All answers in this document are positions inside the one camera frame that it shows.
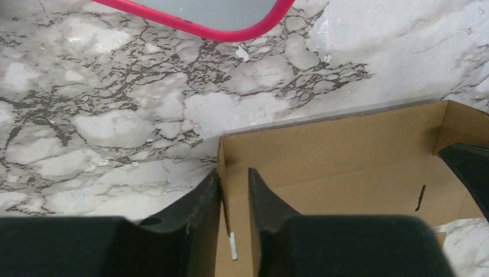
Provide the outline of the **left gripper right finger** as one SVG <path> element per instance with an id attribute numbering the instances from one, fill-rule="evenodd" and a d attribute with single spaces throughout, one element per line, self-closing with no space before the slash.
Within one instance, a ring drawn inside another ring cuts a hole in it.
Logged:
<path id="1" fill-rule="evenodd" d="M 431 229 L 404 215 L 302 215 L 248 171 L 254 276 L 453 276 Z"/>

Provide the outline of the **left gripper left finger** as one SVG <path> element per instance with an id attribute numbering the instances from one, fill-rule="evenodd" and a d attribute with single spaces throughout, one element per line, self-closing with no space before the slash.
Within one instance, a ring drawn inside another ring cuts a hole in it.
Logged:
<path id="1" fill-rule="evenodd" d="M 212 170 L 140 223 L 119 216 L 1 219 L 2 276 L 214 276 L 221 187 Z"/>

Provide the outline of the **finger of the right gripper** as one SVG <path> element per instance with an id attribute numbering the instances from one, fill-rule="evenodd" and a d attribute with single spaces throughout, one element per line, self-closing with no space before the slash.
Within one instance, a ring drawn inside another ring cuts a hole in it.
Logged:
<path id="1" fill-rule="evenodd" d="M 439 157 L 466 187 L 488 219 L 488 148 L 455 143 L 438 152 Z"/>

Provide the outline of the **brown cardboard box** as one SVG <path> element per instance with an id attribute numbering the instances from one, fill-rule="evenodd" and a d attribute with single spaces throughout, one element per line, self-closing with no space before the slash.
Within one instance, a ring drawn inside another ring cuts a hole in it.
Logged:
<path id="1" fill-rule="evenodd" d="M 248 169 L 303 214 L 400 214 L 431 227 L 482 217 L 438 156 L 488 146 L 488 114 L 451 100 L 221 137 L 216 276 L 252 276 Z"/>

